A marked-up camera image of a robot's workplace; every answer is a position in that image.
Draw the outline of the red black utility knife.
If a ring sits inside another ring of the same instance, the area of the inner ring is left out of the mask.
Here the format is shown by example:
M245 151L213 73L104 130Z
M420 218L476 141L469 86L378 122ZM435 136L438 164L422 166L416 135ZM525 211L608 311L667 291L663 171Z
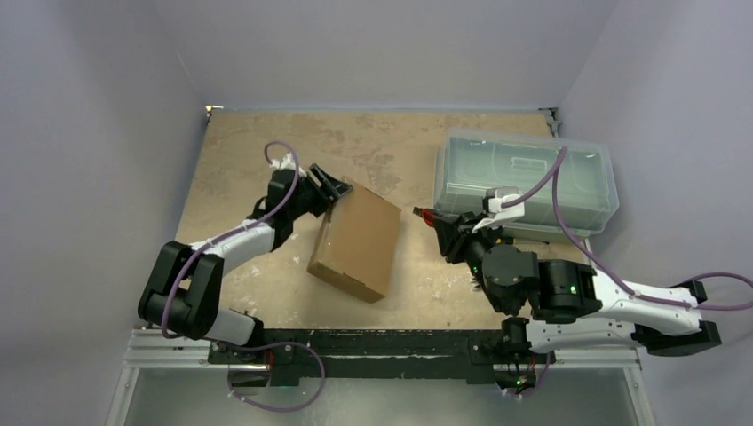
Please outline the red black utility knife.
M412 209L414 215L420 217L429 227L433 228L437 211L429 208L414 207Z

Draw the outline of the brown cardboard express box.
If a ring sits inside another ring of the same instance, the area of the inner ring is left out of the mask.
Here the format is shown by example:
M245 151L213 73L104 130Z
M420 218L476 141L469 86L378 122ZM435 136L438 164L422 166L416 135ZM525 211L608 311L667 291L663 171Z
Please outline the brown cardboard express box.
M325 212L306 270L373 304L389 292L401 209L350 179L352 190Z

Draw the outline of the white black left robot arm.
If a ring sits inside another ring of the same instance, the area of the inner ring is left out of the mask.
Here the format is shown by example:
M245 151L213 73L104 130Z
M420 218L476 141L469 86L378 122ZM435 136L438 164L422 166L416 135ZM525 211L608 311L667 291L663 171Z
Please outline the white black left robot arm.
M168 338L220 341L241 362L257 361L265 350L264 324L221 307L223 279L274 252L291 236L297 219L319 217L352 189L316 164L306 171L274 171L266 195L236 227L206 241L169 241L161 247L139 299L139 318Z

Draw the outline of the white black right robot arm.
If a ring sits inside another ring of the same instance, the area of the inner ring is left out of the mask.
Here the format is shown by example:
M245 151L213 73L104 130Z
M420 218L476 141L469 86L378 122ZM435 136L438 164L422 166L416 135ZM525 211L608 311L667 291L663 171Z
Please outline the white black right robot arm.
M541 260L503 240L475 231L479 215L415 207L437 235L449 264L466 264L475 288L506 319L498 348L508 360L571 347L646 348L660 357L684 357L719 346L717 325L698 310L704 286L690 280L673 288L621 288L603 272L564 259Z

